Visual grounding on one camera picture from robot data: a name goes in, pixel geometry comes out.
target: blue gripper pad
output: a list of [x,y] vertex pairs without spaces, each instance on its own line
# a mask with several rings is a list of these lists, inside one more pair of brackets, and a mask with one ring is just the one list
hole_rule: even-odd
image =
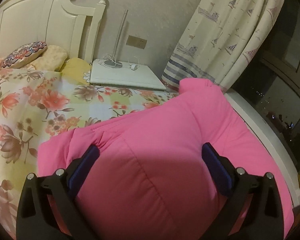
[[221,157],[210,143],[202,146],[202,159],[206,163],[210,175],[221,195],[230,197],[234,186],[234,166]]
[[90,145],[83,156],[80,159],[77,159],[79,164],[68,180],[68,195],[70,198],[74,199],[77,196],[80,188],[89,174],[89,171],[99,156],[100,151],[98,147],[95,145]]

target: silver screw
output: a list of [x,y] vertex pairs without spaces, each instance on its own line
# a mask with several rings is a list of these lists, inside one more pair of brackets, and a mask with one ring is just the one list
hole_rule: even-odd
[[240,174],[240,175],[243,175],[243,174],[246,173],[245,169],[244,169],[244,168],[241,168],[241,167],[237,168],[236,171],[237,171],[237,173]]
[[56,170],[56,175],[58,175],[58,176],[61,176],[61,175],[63,175],[65,173],[65,170],[64,169],[57,169]]
[[274,176],[271,172],[267,172],[266,176],[267,176],[268,179],[273,179],[274,178]]
[[27,176],[27,179],[33,179],[34,178],[34,174],[33,173],[29,173]]

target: curtain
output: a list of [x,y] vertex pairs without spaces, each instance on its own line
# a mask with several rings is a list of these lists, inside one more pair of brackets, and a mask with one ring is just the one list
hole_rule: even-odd
[[268,36],[284,0],[201,0],[162,75],[168,90],[185,77],[225,92]]

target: white wooden headboard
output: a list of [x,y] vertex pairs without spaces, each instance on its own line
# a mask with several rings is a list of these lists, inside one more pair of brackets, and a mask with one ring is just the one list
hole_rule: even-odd
[[80,52],[91,63],[105,7],[106,0],[95,8],[76,6],[70,0],[5,0],[0,5],[0,58],[24,44],[45,41],[66,49],[69,58]]

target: pink down coat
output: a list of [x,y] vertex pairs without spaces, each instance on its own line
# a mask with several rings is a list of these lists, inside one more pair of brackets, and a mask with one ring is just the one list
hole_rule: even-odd
[[197,240],[226,201],[201,158],[202,145],[210,142],[235,167],[274,174],[286,235],[291,198],[273,158],[218,86],[188,78],[179,92],[162,106],[52,137],[39,147],[39,175],[66,168],[94,144],[100,157],[76,204],[102,240]]

